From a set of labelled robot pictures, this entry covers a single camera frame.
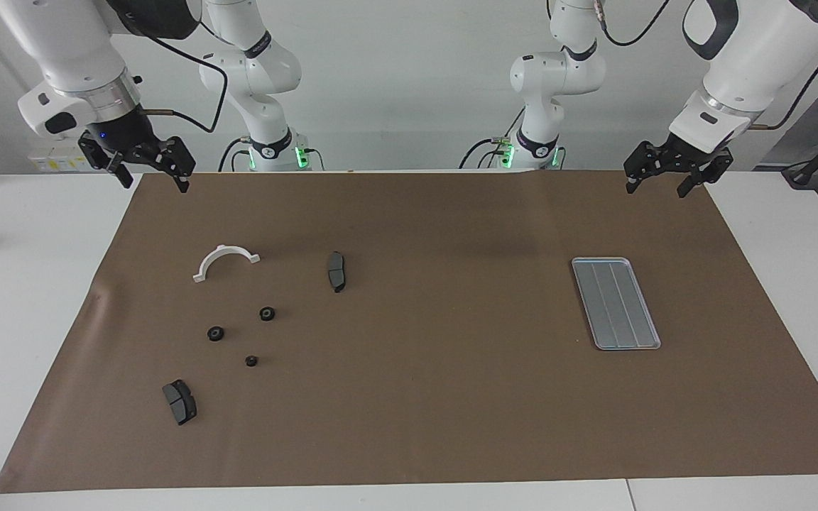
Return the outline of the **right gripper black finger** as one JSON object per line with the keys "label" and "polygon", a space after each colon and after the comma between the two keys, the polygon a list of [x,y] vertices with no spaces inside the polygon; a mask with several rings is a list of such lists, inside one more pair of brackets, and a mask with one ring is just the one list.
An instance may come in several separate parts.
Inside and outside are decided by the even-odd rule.
{"label": "right gripper black finger", "polygon": [[157,169],[169,175],[181,193],[187,193],[195,159],[180,137],[157,143]]}
{"label": "right gripper black finger", "polygon": [[124,189],[131,188],[133,178],[124,165],[124,156],[121,153],[108,154],[91,133],[82,133],[79,137],[79,148],[91,168],[113,175]]}

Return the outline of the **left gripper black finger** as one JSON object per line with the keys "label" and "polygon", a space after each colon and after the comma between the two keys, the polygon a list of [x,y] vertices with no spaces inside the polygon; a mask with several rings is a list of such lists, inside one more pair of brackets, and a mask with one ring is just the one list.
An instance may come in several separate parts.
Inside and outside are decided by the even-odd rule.
{"label": "left gripper black finger", "polygon": [[667,172],[665,155],[667,143],[653,145],[649,141],[640,142],[624,161],[624,174],[627,177],[627,194],[636,193],[640,184],[650,177],[658,177]]}
{"label": "left gripper black finger", "polygon": [[678,185],[678,197],[685,198],[696,187],[716,183],[730,168],[733,161],[730,149],[718,150],[713,155],[704,156],[698,160],[683,158],[681,166],[686,177]]}

